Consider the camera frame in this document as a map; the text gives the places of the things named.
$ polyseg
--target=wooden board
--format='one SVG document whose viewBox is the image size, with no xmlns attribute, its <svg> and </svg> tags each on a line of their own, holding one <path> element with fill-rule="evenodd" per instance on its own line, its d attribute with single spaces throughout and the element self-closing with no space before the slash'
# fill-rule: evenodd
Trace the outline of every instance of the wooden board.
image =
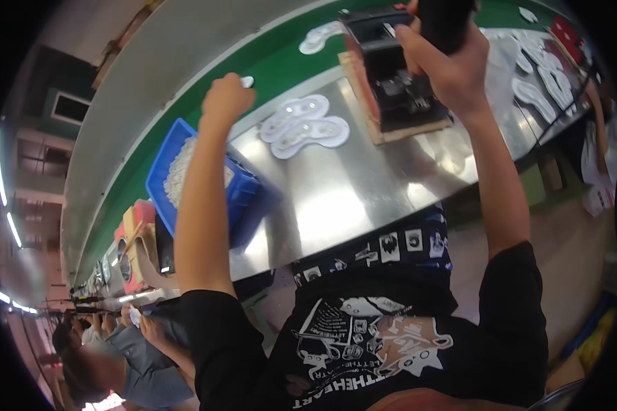
<svg viewBox="0 0 617 411">
<path fill-rule="evenodd" d="M 372 111 L 370 111 L 370 107 L 368 106 L 368 101 L 366 100 L 363 89 L 361 88 L 361 84 L 359 83 L 359 78 L 356 77 L 356 72 L 352 65 L 352 56 L 349 51 L 338 54 L 338 61 L 341 63 L 341 67 L 343 67 L 343 72 L 345 73 L 347 79 L 352 86 L 352 90 L 354 90 L 354 96 L 356 100 L 359 101 L 359 105 L 361 105 L 361 109 L 363 110 L 363 114 L 366 120 L 366 126 L 368 127 L 368 132 L 370 132 L 370 138 L 372 139 L 372 143 L 375 145 L 379 145 L 382 143 L 388 143 L 390 141 L 396 141 L 403 139 L 405 137 L 415 136 L 417 134 L 435 132 L 437 130 L 452 126 L 452 122 L 450 119 L 439 120 L 434 123 L 423 124 L 421 126 L 408 127 L 403 129 L 393 130 L 392 132 L 382 133 L 379 130 L 379 123 L 373 117 Z"/>
</svg>

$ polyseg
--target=gray metal panel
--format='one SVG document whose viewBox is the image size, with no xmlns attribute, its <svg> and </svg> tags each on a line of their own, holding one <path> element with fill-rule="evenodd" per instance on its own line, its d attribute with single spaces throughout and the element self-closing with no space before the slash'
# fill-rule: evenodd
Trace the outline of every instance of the gray metal panel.
<svg viewBox="0 0 617 411">
<path fill-rule="evenodd" d="M 62 271 L 80 261 L 93 217 L 129 150 L 164 104 L 203 67 L 307 0 L 167 0 L 108 72 L 75 143 L 62 211 Z"/>
</svg>

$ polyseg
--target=black t-shirt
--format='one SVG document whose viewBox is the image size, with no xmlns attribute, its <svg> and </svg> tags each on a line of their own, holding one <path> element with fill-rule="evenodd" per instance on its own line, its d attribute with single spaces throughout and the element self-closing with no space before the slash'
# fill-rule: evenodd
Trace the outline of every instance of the black t-shirt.
<svg viewBox="0 0 617 411">
<path fill-rule="evenodd" d="M 528 407 L 543 396 L 548 344 L 532 246 L 494 257 L 480 324 L 452 317 L 427 268 L 346 270 L 300 287 L 269 359 L 263 336 L 223 292 L 181 298 L 202 410 L 365 410 L 400 390 Z"/>
</svg>

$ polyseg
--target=gray shirt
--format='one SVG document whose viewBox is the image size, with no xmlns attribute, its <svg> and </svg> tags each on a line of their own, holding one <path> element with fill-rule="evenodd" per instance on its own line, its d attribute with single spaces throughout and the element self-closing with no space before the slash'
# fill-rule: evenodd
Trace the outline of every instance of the gray shirt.
<svg viewBox="0 0 617 411">
<path fill-rule="evenodd" d="M 165 326 L 166 337 L 182 348 L 187 348 L 187 335 L 178 323 L 155 318 Z M 119 324 L 106 339 L 125 357 L 125 385 L 123 398 L 140 407 L 164 410 L 191 398 L 194 394 L 176 364 L 152 346 L 134 325 Z"/>
</svg>

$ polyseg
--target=black machine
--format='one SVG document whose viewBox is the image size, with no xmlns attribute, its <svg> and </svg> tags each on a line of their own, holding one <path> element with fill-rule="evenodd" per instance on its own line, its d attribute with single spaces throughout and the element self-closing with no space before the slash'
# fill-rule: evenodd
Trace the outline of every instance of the black machine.
<svg viewBox="0 0 617 411">
<path fill-rule="evenodd" d="M 463 44 L 475 0 L 421 0 L 418 17 L 421 35 L 445 54 Z M 436 100 L 427 76 L 407 71 L 394 26 L 410 25 L 414 17 L 403 4 L 363 11 L 342 12 L 347 49 L 381 132 L 433 123 L 448 114 Z"/>
</svg>

